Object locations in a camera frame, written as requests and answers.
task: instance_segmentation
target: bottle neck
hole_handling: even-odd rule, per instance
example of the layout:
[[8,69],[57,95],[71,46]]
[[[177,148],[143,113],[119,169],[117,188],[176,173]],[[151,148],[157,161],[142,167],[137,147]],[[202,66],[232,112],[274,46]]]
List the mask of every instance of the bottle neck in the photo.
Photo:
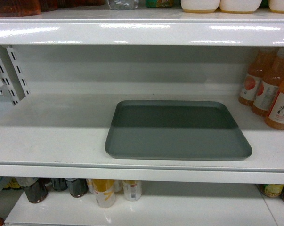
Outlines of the bottle neck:
[[275,57],[276,57],[275,52],[266,53],[266,52],[259,51],[254,63],[258,65],[266,65],[266,66],[272,65]]
[[284,73],[284,58],[276,57],[272,69],[274,72]]

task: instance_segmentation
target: white shelf surface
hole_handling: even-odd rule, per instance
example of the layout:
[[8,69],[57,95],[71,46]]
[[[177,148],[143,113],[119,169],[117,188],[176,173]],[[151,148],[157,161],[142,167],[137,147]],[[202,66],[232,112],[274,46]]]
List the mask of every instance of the white shelf surface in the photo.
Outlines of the white shelf surface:
[[[104,144],[115,107],[126,99],[219,101],[253,153],[242,161],[112,158]],[[0,120],[0,175],[284,184],[284,131],[269,128],[234,95],[31,94]]]
[[284,46],[284,14],[190,14],[143,3],[129,11],[77,7],[0,18],[0,44]]
[[266,202],[269,210],[273,214],[275,221],[278,226],[284,226],[284,202],[282,199],[278,198],[269,198],[263,196],[264,201]]
[[91,193],[73,198],[68,191],[49,192],[38,204],[29,203],[23,193],[6,225],[277,225],[255,185],[142,183],[138,201],[127,201],[120,193],[107,209],[98,207]]

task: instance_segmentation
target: plastic tray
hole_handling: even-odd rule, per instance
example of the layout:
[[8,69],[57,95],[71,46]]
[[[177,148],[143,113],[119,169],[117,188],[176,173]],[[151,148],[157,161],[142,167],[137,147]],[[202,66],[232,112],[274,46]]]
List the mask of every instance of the plastic tray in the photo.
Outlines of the plastic tray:
[[211,101],[122,101],[105,150],[118,159],[238,161],[252,154],[228,109]]

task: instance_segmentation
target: upper shelf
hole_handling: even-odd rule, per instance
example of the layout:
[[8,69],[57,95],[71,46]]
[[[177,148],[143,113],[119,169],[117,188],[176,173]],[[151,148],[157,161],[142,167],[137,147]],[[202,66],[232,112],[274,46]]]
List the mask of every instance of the upper shelf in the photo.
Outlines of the upper shelf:
[[184,13],[180,6],[107,5],[0,18],[0,44],[284,46],[284,14]]

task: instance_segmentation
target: white plastic tub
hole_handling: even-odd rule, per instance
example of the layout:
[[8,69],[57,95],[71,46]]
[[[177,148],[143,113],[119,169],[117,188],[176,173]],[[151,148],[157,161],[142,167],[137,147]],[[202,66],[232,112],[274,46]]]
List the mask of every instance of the white plastic tub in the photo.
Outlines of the white plastic tub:
[[220,9],[225,13],[253,13],[262,0],[221,0]]

